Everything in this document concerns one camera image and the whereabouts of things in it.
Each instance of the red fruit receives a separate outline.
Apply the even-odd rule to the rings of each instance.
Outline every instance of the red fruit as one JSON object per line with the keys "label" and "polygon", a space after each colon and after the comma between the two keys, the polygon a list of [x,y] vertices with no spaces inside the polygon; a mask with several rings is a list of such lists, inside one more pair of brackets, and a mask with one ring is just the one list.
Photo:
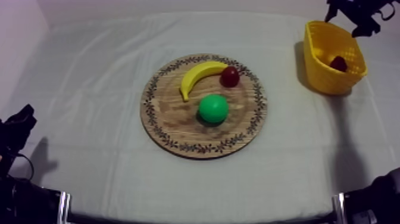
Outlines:
{"label": "red fruit", "polygon": [[235,87],[239,83],[239,72],[233,66],[228,66],[221,73],[220,83],[227,87]]}
{"label": "red fruit", "polygon": [[346,72],[347,70],[346,61],[341,56],[336,56],[336,58],[333,59],[329,66],[342,72]]}

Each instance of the white tablecloth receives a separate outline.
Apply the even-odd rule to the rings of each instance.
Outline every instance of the white tablecloth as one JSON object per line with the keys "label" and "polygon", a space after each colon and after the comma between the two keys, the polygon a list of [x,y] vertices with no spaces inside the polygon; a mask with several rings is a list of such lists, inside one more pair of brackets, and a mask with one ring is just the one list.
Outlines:
{"label": "white tablecloth", "polygon": [[[35,108],[38,123],[22,153],[35,164],[35,183],[72,194],[74,212],[179,223],[324,213],[333,194],[400,165],[400,38],[358,38],[368,77],[349,96],[329,98],[299,81],[307,21],[170,13],[56,27],[1,117]],[[165,63],[203,52],[247,65],[265,88],[268,114],[243,150],[193,161],[148,137],[139,101]],[[13,172],[29,171],[23,164]]]}

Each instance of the yellow basket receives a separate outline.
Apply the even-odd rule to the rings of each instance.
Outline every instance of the yellow basket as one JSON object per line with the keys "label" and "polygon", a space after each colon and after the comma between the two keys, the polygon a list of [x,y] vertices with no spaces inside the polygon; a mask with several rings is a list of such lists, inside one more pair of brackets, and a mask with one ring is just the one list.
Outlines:
{"label": "yellow basket", "polygon": [[[346,72],[329,66],[336,56],[345,59]],[[331,23],[310,21],[305,25],[304,58],[308,82],[325,94],[347,93],[367,74],[357,41]]]}

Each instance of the round wooden tray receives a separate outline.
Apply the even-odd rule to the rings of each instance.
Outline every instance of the round wooden tray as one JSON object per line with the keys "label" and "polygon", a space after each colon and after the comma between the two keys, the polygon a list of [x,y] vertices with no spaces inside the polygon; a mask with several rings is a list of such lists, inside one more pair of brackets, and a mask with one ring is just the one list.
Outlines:
{"label": "round wooden tray", "polygon": [[[235,66],[240,82],[234,88],[221,86],[220,76],[200,80],[183,102],[180,82],[193,66],[220,61]],[[220,94],[229,104],[229,115],[219,126],[200,122],[200,100]],[[260,131],[267,114],[267,100],[258,78],[243,64],[215,54],[195,54],[178,58],[159,69],[142,95],[140,117],[150,137],[163,149],[182,157],[208,159],[234,153]]]}

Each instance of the yellow banana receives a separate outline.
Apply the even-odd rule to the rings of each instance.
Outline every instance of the yellow banana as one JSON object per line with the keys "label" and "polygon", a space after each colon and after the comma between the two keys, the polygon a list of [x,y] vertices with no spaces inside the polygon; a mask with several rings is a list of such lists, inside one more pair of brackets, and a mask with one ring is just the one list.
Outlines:
{"label": "yellow banana", "polygon": [[192,90],[197,81],[207,76],[219,74],[226,67],[228,67],[227,64],[218,61],[207,61],[191,68],[183,76],[180,84],[180,92],[182,93],[183,100],[185,102],[189,101],[189,92]]}

